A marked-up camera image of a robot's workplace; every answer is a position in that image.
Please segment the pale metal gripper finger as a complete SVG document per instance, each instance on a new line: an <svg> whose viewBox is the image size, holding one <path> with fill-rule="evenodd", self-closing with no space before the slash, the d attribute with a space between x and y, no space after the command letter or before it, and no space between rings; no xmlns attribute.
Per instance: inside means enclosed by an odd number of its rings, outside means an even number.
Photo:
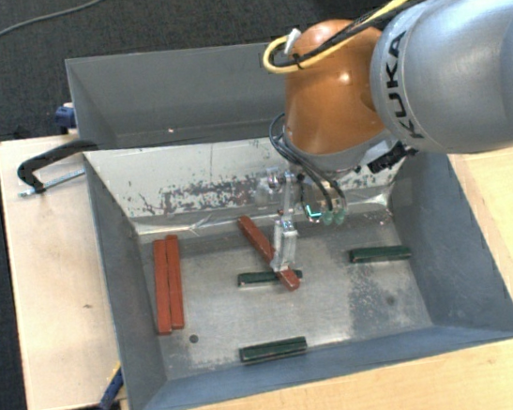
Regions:
<svg viewBox="0 0 513 410"><path fill-rule="evenodd" d="M282 224L278 221L275 222L273 228L273 260L270 265L274 271L281 271L288 268L287 257L285 256L285 243L284 243L284 230L282 229Z"/></svg>
<svg viewBox="0 0 513 410"><path fill-rule="evenodd" d="M294 263L296 244L297 244L297 230L291 221L285 221L280 227L280 257L283 269L288 269Z"/></svg>

